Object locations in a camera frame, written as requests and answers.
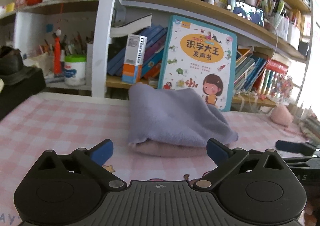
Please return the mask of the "black box at left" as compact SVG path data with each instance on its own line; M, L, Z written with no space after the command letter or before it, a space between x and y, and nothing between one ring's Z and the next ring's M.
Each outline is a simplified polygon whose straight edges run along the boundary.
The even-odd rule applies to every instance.
M1 92L1 120L29 97L46 88L42 69L32 67L31 70L33 73L28 78L15 85L4 86Z

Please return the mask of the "blue books left stack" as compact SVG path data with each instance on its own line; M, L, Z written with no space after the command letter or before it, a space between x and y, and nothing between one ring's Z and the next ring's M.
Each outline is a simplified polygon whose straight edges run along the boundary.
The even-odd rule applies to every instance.
M146 50L167 34L168 28L152 24L137 35L127 37L126 46L107 63L107 74L121 75L123 65L142 65Z

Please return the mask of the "colourful flower ornament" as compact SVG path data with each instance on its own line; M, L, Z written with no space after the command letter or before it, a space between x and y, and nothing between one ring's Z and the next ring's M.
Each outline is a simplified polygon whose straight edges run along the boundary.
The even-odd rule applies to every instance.
M294 83L292 77L280 75L274 82L271 90L271 96L279 99L280 102L284 102L291 96Z

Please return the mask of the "row of leaning books right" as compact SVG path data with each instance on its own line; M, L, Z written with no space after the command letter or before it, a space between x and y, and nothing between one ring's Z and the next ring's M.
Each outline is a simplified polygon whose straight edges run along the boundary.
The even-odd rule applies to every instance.
M276 53L270 48L238 48L233 90L235 92L258 90L266 72L285 76L288 70L286 61L276 58Z

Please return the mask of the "children's picture book teal border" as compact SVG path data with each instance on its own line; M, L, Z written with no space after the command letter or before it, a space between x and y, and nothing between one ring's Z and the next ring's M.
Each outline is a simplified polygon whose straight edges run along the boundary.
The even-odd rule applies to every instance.
M233 98L237 36L226 29L172 15L158 88L193 89L207 104L229 111Z

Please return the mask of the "purple and pink sweater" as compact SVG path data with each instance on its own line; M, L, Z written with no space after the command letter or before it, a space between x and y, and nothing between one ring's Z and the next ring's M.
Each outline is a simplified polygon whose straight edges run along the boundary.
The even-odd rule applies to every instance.
M191 88L155 89L137 83L129 89L128 145L138 153L184 158L206 155L209 139L228 146L239 138L222 112Z

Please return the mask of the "smartphone with lit screen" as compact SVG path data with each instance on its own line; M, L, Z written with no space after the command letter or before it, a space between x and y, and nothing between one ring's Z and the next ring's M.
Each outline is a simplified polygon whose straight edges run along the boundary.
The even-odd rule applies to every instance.
M228 0L227 10L239 17L264 26L264 11L239 0Z

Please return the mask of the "stack of papers and books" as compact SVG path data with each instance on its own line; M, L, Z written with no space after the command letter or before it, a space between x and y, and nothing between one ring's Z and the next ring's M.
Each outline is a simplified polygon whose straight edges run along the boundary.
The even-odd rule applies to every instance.
M317 116L314 113L306 116L303 119L300 119L299 128L302 134L304 134L304 137L308 138L308 140L319 143L320 141L319 120L317 119Z

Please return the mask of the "white tub green lid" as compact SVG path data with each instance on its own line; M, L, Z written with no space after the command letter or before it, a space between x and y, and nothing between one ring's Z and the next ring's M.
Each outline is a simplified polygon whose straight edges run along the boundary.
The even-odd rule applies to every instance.
M72 54L65 57L65 83L68 86L82 86L86 84L86 56Z

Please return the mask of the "red orange tassel ornament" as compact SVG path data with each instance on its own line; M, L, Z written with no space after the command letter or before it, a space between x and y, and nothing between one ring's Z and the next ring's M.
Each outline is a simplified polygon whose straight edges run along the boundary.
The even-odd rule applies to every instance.
M53 34L54 37L54 65L53 71L55 76L60 76L62 73L61 68L61 45L60 45L60 36L61 36L61 29L58 28L56 32Z

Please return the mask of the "wooden bookshelf white frame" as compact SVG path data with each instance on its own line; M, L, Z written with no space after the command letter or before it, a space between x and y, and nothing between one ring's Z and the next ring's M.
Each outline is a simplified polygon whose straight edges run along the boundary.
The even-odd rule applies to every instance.
M30 7L20 8L1 15L1 45L13 37L12 45L27 53L42 42L46 34L45 18L49 9L53 14L95 11L97 14L93 42L93 67L91 93L93 97L103 98L111 86L107 78L108 47L112 42L110 30L112 16L119 11L120 18L129 17L130 8L149 10L156 20L159 12L181 15L191 19L211 23L234 32L238 39L254 45L274 48L276 52L293 61L306 63L308 58L300 54L286 41L277 38L266 29L241 19L225 9L198 0L52 0Z

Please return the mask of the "pink checkered tablecloth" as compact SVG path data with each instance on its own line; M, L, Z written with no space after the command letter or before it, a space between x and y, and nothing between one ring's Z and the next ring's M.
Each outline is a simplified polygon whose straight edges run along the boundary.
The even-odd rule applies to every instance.
M23 177L43 153L53 149L69 154L90 148L104 139L114 144L107 165L116 176L132 180L200 178L214 168L208 157L163 158L133 152L127 143L129 102L95 103L81 97L69 100L45 95L30 97L1 121L1 225L18 225L21 219L13 196Z

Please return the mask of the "white orange usmile box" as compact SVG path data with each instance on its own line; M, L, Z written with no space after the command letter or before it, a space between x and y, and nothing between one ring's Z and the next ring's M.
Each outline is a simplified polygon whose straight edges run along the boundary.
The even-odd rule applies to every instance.
M125 58L121 80L124 83L139 82L148 38L141 35L129 35L125 49Z

